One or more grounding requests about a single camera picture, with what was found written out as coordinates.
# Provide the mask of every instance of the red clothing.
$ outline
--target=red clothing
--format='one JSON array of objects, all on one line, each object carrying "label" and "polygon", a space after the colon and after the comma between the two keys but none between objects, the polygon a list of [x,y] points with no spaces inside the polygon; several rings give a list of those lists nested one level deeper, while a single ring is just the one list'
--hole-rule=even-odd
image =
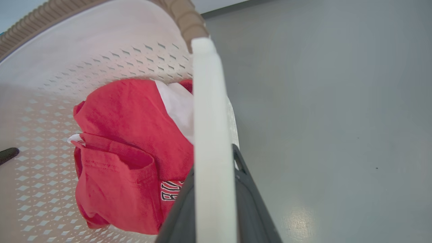
[{"label": "red clothing", "polygon": [[193,165],[193,145],[155,83],[112,82],[75,106],[73,116],[85,142],[73,142],[76,201],[88,226],[157,234]]}]

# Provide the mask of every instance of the laundry basket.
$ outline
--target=laundry basket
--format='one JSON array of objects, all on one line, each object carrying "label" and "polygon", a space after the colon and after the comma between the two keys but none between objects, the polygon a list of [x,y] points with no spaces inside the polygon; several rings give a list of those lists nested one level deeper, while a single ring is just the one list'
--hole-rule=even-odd
[{"label": "laundry basket", "polygon": [[[113,226],[91,230],[76,201],[73,107],[126,78],[194,77],[191,40],[207,37],[188,0],[50,0],[0,36],[1,242],[153,242]],[[226,98],[232,143],[234,113]]]}]

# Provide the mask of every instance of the white plastic basket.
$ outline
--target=white plastic basket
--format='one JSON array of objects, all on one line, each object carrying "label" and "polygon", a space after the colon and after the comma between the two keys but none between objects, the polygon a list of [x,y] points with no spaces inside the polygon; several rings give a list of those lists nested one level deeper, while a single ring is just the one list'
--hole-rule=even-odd
[{"label": "white plastic basket", "polygon": [[[236,240],[234,179],[226,168],[232,166],[229,144],[238,145],[237,129],[222,66],[206,36],[188,0],[51,0],[0,36],[0,149],[20,149],[0,166],[0,241],[155,239],[115,227],[87,228],[75,201],[73,146],[66,142],[80,132],[73,107],[96,88],[131,77],[194,79],[195,167],[202,180],[197,236],[213,239],[206,242]],[[208,170],[210,182],[202,177]],[[211,197],[200,185],[215,189]],[[215,225],[224,236],[215,238]]]}]

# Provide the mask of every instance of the black object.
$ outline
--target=black object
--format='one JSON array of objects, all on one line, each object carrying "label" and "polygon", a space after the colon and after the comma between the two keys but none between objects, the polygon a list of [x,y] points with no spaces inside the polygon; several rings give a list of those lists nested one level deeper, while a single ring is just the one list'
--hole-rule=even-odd
[{"label": "black object", "polygon": [[0,152],[0,165],[6,163],[19,154],[19,149],[12,147]]},{"label": "black object", "polygon": [[[233,144],[238,238],[241,243],[282,243],[237,146]],[[187,176],[156,243],[195,243],[194,168]]]}]

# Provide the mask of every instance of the folded red garment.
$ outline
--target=folded red garment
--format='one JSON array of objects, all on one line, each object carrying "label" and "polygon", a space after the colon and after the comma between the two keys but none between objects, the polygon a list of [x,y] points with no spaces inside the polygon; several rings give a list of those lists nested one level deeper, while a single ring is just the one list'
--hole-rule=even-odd
[{"label": "folded red garment", "polygon": [[[180,84],[190,89],[191,80]],[[76,201],[88,226],[157,234],[193,165],[193,145],[168,116],[155,82],[112,82],[73,115],[84,141],[73,142]]]}]

